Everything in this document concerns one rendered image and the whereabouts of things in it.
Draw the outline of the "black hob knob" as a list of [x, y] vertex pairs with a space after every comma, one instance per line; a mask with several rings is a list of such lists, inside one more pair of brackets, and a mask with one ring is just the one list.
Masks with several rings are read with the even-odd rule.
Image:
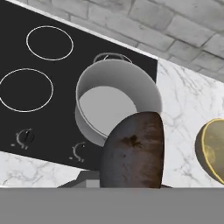
[[17, 143], [22, 149], [26, 149], [34, 140], [32, 129], [22, 129], [16, 134]]

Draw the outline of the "yellow bowl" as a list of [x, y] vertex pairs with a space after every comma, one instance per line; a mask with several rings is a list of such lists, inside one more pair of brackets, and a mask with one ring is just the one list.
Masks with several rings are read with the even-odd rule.
[[203, 170], [224, 185], [224, 118], [215, 118], [203, 125], [194, 148]]

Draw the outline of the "dark rusty metal ladle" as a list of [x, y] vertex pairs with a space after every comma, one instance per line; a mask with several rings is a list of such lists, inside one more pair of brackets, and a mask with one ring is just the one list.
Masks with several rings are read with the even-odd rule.
[[123, 119], [103, 147], [100, 187], [160, 188], [165, 159], [164, 126], [156, 112]]

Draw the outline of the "grey metal pot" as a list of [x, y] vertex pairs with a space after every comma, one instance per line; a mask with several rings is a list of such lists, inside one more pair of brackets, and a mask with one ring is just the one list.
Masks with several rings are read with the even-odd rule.
[[75, 90], [75, 121], [81, 134], [91, 143], [103, 146], [107, 135], [100, 132], [86, 118], [81, 108], [80, 98], [90, 89], [111, 87], [124, 92], [135, 104], [138, 112], [162, 112], [162, 98], [155, 81], [139, 66], [123, 59], [97, 59], [102, 55], [115, 55], [103, 52], [95, 56], [77, 81]]

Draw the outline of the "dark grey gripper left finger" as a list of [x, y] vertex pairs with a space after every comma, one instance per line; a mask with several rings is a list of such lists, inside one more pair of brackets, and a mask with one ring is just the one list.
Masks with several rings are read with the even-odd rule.
[[99, 188], [100, 187], [100, 173], [98, 171], [81, 171], [74, 179], [60, 188]]

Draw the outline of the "black glass hob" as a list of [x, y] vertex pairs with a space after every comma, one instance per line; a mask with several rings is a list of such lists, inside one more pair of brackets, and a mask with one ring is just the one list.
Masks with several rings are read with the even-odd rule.
[[[102, 147], [74, 120], [75, 88], [99, 53], [123, 55], [157, 77], [155, 59], [0, 0], [0, 151], [96, 171]], [[16, 134], [32, 129], [26, 149]]]

